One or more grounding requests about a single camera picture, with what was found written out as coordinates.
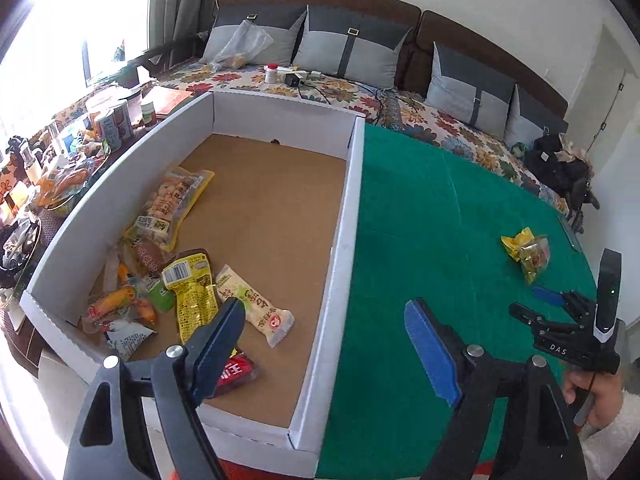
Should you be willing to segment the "person's right hand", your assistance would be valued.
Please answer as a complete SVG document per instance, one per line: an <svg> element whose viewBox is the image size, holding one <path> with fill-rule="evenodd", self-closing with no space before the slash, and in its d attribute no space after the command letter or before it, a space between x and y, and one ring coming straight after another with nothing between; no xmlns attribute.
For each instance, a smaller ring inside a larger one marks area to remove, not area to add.
<svg viewBox="0 0 640 480"><path fill-rule="evenodd" d="M578 389L589 390L593 394L593 406L587 422L597 430L608 426L622 409L623 378L615 375L593 374L582 370L566 370L563 376L562 393L567 404L573 404Z"/></svg>

